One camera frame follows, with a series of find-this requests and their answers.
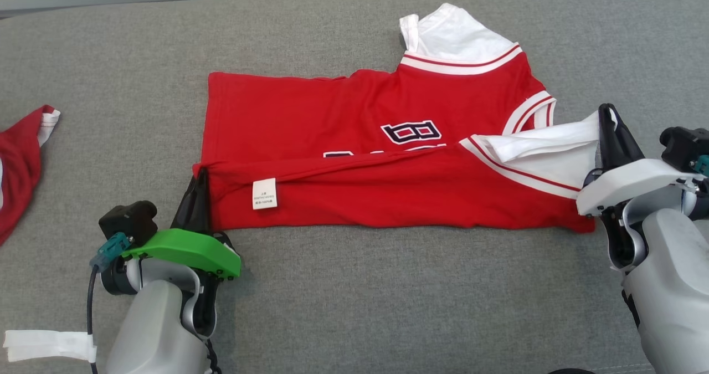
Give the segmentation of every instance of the red fabric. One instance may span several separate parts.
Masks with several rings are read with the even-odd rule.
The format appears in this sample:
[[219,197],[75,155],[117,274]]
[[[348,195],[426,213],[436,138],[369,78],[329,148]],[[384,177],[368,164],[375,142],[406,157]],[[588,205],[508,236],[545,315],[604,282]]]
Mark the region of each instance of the red fabric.
[[[213,73],[195,175],[208,169],[217,230],[359,224],[591,231],[593,221],[577,215],[575,200],[507,179],[458,144],[472,134],[501,134],[512,112],[540,91],[524,53],[473,75],[405,64],[393,74],[362,69],[334,79]],[[383,131],[426,121],[438,139],[397,144]],[[352,156],[323,157],[327,152]],[[278,207],[253,210],[251,184],[271,177]]]
[[[361,69],[334,79],[212,73],[202,162],[402,151],[501,134],[512,112],[544,91],[525,53],[474,75]],[[440,139],[395,144],[382,126],[432,121]]]
[[42,125],[42,113],[52,112],[54,109],[45,105],[35,109],[5,132],[0,132],[0,160],[3,167],[0,245],[15,229],[39,182],[41,161],[37,132]]
[[[220,230],[314,224],[594,228],[592,219],[577,215],[575,200],[507,179],[458,144],[206,167],[212,225]],[[276,178],[278,207],[253,210],[251,184],[269,177]]]

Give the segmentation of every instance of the black cable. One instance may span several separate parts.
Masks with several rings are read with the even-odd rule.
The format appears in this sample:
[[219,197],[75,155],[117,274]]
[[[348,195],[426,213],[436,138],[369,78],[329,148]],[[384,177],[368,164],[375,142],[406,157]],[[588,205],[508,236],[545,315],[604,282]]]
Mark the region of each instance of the black cable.
[[209,368],[213,374],[222,374],[221,369],[217,366],[217,354],[214,352],[214,347],[212,346],[212,340],[207,340],[207,358],[209,359]]
[[[94,284],[96,284],[96,274],[99,272],[99,266],[94,265],[91,268],[91,278],[89,279],[89,291],[86,293],[86,334],[94,333]],[[99,374],[99,369],[96,368],[96,363],[91,363],[91,374]]]

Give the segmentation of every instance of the teal connector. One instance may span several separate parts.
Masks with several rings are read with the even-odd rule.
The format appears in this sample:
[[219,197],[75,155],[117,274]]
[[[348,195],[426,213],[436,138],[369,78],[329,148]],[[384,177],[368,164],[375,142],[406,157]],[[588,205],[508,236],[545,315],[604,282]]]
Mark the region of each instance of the teal connector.
[[697,173],[709,177],[709,155],[700,155],[692,167]]
[[115,233],[99,248],[96,252],[96,256],[89,262],[89,266],[93,268],[98,265],[99,272],[103,272],[109,268],[111,262],[121,256],[121,253],[126,252],[126,250],[131,247],[131,241],[132,239],[126,237],[124,233]]

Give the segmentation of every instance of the printed number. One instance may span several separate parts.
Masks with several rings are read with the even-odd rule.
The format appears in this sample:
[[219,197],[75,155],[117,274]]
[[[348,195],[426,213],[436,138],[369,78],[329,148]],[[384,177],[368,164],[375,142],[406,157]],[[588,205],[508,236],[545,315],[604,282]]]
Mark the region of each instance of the printed number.
[[382,126],[382,131],[395,144],[441,138],[440,131],[436,129],[432,121],[404,122],[394,126],[384,125]]
[[346,157],[348,155],[354,155],[354,154],[352,153],[352,151],[329,151],[329,152],[322,153],[323,158]]
[[418,147],[410,148],[405,151],[416,151],[416,150],[423,150],[425,148],[436,148],[436,147],[445,147],[445,142],[443,144],[436,144],[436,145],[421,145]]

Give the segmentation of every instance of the white tape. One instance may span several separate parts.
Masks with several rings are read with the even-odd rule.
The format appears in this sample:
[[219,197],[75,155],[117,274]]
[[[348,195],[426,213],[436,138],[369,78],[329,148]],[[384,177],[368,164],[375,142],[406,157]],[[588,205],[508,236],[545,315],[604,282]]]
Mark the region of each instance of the white tape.
[[64,356],[96,363],[94,336],[85,332],[9,330],[3,348],[10,362]]

